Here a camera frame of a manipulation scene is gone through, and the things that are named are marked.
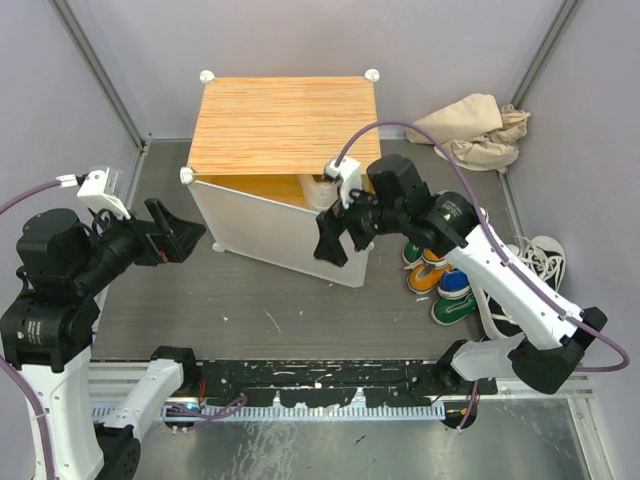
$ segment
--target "gray floor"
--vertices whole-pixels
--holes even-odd
[[[382,142],[382,149],[413,159],[432,191],[461,191],[450,166],[431,148],[392,141]],[[175,215],[202,221],[178,180],[188,152],[188,143],[152,144],[134,202],[141,217],[148,217],[144,199],[158,197]],[[468,177],[494,228],[509,241],[511,227],[496,174],[468,172]],[[132,267],[113,282],[93,357],[146,359],[167,344],[191,346],[202,359],[436,359],[452,341],[478,337],[479,322],[469,317],[441,327],[431,321],[437,295],[417,302],[419,297],[407,290],[400,257],[405,242],[395,235],[377,238],[364,287],[351,289],[232,253],[214,253],[207,234],[185,264]]]
[[[480,402],[463,434],[437,421],[213,423],[144,439],[136,480],[581,480],[564,400]]]

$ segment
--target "blue sneaker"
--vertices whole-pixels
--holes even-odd
[[[445,274],[438,284],[438,293],[447,300],[457,300],[471,291],[467,274],[457,268]]]

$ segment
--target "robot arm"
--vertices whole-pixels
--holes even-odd
[[[153,222],[129,212],[114,195],[110,169],[83,177],[78,198],[94,215],[91,227],[72,210],[53,209],[31,218],[17,244],[22,291],[0,319],[6,360],[36,392],[53,445],[29,407],[36,450],[35,478],[46,478],[45,449],[60,479],[132,478],[140,441],[166,399],[197,383],[191,349],[160,347],[147,374],[119,409],[94,426],[88,391],[92,325],[100,313],[95,295],[132,264],[183,262],[204,226],[174,217],[156,199],[145,202]]]
[[[344,192],[345,185],[352,184],[349,175],[358,170],[353,166],[343,170],[343,164],[336,167],[332,161],[325,175],[339,183],[341,198],[346,193],[350,202],[339,200],[316,218],[320,240],[315,257],[343,266],[347,256],[338,238],[345,230],[356,250],[365,249],[376,235],[400,233],[419,247],[446,257],[509,311],[523,333],[490,342],[456,342],[439,362],[442,380],[517,376],[538,391],[556,392],[577,367],[593,337],[559,318],[507,268],[482,231],[473,206],[455,192],[431,195],[413,163],[399,155],[385,156],[367,169],[375,194]],[[599,309],[583,310],[556,294],[522,265],[504,242],[500,245],[509,262],[520,264],[527,277],[568,314],[598,331],[604,327],[607,319]]]

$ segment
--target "beige cloth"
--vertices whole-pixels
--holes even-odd
[[[527,134],[529,112],[516,110],[513,105],[505,105],[501,109],[502,125],[485,133],[472,141],[451,140],[444,143],[456,159],[458,165],[469,170],[498,170],[506,173],[520,153],[518,139]],[[434,150],[442,158],[446,158],[438,148]]]
[[[440,143],[446,143],[451,140],[473,140],[502,127],[503,120],[493,95],[474,93],[414,123]],[[411,143],[433,144],[409,128],[405,129],[405,136]]]

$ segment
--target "white plastic connector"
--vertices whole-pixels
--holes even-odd
[[[213,82],[216,79],[216,76],[213,74],[211,70],[203,70],[200,72],[200,81],[205,85]]]
[[[370,68],[366,72],[364,72],[364,78],[369,80],[371,83],[376,83],[380,80],[380,72],[375,68]]]
[[[114,195],[117,177],[117,170],[111,168],[92,171],[78,190],[78,200],[96,213],[106,209],[118,218],[129,220],[131,214],[127,207]]]
[[[76,178],[76,176],[74,174],[61,175],[59,177],[56,177],[56,180],[58,180],[60,182],[60,188],[77,187],[78,186],[78,179]]]
[[[340,202],[344,208],[349,208],[353,203],[351,192],[362,191],[362,168],[360,162],[351,157],[344,157],[340,165],[336,167],[336,158],[333,158],[324,167],[324,174],[338,184]]]
[[[183,185],[189,185],[193,182],[193,170],[189,167],[182,167],[180,169],[180,183]]]

